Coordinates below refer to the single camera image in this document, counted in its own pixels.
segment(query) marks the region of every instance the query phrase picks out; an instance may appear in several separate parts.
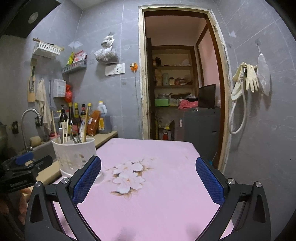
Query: chrome faucet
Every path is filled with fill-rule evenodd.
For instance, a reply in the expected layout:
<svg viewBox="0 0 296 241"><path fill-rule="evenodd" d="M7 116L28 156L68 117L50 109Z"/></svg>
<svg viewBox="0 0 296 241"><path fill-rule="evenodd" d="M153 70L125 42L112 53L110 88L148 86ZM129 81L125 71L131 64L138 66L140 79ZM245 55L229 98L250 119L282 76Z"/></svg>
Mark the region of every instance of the chrome faucet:
<svg viewBox="0 0 296 241"><path fill-rule="evenodd" d="M24 129L25 129L25 127L24 127L24 117L30 111L35 112L37 114L37 116L39 117L39 119L41 120L41 116L40 116L39 112L37 110L33 109L33 108L25 110L25 112L22 114L22 119L21 119L21 122L20 122L20 128L22 130L22 138L23 138L23 141L24 141L26 152L29 152L29 151L33 150L33 147L31 147L31 146L28 147L27 146L26 139L25 139L25 133L24 133Z"/></svg>

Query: sink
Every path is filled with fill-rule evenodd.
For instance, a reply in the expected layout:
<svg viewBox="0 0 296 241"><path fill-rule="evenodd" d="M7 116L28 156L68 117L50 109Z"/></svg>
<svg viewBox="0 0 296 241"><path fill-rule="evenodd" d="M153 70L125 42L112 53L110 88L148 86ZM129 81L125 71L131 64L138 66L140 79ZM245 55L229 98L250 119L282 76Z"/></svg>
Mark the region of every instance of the sink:
<svg viewBox="0 0 296 241"><path fill-rule="evenodd" d="M52 157L53 162L57 160L57 157L54 152L54 146L51 140L41 144L40 146L34 147L33 154L35 160L40 160L41 158L48 155Z"/></svg>

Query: ceiling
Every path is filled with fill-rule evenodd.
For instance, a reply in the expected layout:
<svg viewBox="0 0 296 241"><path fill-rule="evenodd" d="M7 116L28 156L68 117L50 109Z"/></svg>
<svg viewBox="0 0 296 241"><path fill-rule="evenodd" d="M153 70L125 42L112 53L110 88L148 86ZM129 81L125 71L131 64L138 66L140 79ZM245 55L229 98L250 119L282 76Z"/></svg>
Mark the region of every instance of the ceiling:
<svg viewBox="0 0 296 241"><path fill-rule="evenodd" d="M88 7L97 5L106 0L71 0L71 1L75 3L78 7L80 7L82 10L85 10Z"/></svg>
<svg viewBox="0 0 296 241"><path fill-rule="evenodd" d="M194 46L206 21L187 16L152 16L145 18L146 37L152 45Z"/></svg>

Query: range hood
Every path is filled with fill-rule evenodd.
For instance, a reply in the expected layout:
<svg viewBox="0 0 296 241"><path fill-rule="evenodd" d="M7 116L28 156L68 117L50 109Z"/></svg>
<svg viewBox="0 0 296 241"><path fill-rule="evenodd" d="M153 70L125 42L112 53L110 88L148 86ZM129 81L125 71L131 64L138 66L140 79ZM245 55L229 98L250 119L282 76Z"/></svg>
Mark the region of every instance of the range hood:
<svg viewBox="0 0 296 241"><path fill-rule="evenodd" d="M26 38L36 25L60 2L56 0L4 0L1 10L2 34Z"/></svg>

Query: red object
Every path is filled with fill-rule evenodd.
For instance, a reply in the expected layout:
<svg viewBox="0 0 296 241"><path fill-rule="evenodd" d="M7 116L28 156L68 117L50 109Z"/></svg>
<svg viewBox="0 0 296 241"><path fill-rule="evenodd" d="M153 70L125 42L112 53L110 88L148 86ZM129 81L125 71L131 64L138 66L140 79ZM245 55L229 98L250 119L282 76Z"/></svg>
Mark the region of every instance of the red object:
<svg viewBox="0 0 296 241"><path fill-rule="evenodd" d="M71 91L71 85L66 84L66 97L65 97L65 101L67 103L72 102L72 98L73 98L73 93Z"/></svg>
<svg viewBox="0 0 296 241"><path fill-rule="evenodd" d="M168 131L163 132L163 141L168 141Z"/></svg>
<svg viewBox="0 0 296 241"><path fill-rule="evenodd" d="M197 107L198 101L190 102L188 100L182 100L180 102L180 106L178 107L179 110L189 109Z"/></svg>

